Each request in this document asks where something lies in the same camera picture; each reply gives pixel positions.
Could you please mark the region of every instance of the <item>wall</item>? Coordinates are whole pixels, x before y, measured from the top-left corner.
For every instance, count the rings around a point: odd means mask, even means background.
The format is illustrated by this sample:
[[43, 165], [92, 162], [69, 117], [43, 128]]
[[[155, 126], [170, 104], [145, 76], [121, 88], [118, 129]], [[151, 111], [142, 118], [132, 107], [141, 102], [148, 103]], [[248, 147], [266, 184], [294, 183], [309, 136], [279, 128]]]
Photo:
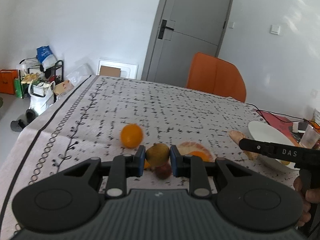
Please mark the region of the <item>wall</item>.
[[0, 0], [0, 63], [12, 68], [50, 45], [66, 74], [100, 58], [139, 65], [159, 0]]
[[[229, 21], [235, 28], [227, 28], [219, 57], [239, 69], [246, 102], [310, 117], [320, 107], [320, 0], [233, 0]], [[269, 33], [272, 24], [281, 35]]]

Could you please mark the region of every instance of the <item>shelf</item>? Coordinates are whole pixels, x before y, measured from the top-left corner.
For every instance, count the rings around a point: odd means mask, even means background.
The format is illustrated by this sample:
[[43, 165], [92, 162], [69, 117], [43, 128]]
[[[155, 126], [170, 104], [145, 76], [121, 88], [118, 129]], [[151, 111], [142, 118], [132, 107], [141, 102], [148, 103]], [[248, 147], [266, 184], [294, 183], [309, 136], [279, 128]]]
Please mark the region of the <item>shelf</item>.
[[[20, 62], [20, 64], [22, 64], [25, 60], [27, 60], [27, 59], [35, 59], [35, 58], [26, 58], [26, 59], [24, 59], [24, 60], [22, 60], [21, 62]], [[29, 73], [29, 70], [30, 69], [36, 69], [36, 70], [40, 70], [40, 67], [41, 67], [41, 64], [39, 64], [39, 65], [35, 65], [35, 66], [33, 66], [33, 67], [30, 67], [30, 68], [28, 68], [28, 73]], [[62, 69], [62, 74], [61, 74], [61, 81], [57, 81], [57, 70], [58, 69]], [[58, 84], [60, 84], [60, 83], [62, 83], [63, 81], [64, 81], [64, 77], [63, 77], [63, 72], [64, 72], [64, 64], [63, 64], [63, 60], [58, 60], [57, 61], [57, 63], [54, 65], [54, 66], [52, 66], [52, 67], [50, 67], [50, 68], [48, 68], [47, 70], [51, 70], [51, 71], [54, 71], [54, 81], [56, 82], [56, 85], [58, 85]], [[21, 90], [22, 90], [22, 98], [24, 97], [24, 93], [23, 93], [23, 88], [22, 88], [22, 85], [21, 85]]]

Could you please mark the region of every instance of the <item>plastic cup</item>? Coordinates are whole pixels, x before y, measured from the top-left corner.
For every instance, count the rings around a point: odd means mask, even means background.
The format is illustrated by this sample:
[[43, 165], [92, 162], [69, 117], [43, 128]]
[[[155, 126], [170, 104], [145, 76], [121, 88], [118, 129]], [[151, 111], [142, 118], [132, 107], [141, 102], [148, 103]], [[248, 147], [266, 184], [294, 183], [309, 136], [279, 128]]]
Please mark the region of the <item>plastic cup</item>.
[[309, 124], [299, 144], [302, 147], [311, 149], [319, 139], [320, 134], [312, 125]]

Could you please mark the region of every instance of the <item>patterned tablecloth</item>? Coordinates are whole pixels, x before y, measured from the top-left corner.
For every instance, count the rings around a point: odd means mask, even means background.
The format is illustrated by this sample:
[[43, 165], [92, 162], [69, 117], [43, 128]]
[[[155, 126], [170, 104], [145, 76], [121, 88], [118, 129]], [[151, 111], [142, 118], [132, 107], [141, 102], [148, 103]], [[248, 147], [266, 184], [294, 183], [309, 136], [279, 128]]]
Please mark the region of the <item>patterned tablecloth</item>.
[[[134, 154], [123, 148], [121, 129], [139, 124], [146, 148], [195, 141], [213, 155], [224, 156], [288, 186], [297, 172], [283, 174], [259, 160], [249, 161], [228, 136], [231, 129], [248, 135], [250, 121], [263, 119], [251, 106], [194, 90], [121, 78], [90, 76], [50, 107], [20, 134], [0, 170], [1, 234], [5, 240], [19, 230], [11, 202], [23, 187], [92, 156], [111, 161]], [[151, 171], [127, 179], [130, 188], [188, 188], [185, 178], [159, 180]]]

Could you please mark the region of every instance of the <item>black slipper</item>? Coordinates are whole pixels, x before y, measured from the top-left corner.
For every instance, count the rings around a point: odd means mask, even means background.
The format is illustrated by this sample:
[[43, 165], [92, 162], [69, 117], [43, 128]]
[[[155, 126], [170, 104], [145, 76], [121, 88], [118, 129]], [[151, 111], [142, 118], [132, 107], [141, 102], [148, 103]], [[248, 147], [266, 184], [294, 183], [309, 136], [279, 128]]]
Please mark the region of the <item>black slipper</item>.
[[36, 119], [36, 113], [32, 109], [26, 111], [27, 122], [30, 124], [34, 119]]
[[26, 127], [24, 122], [19, 119], [17, 121], [12, 121], [10, 124], [11, 130], [14, 132], [22, 132], [22, 130]]

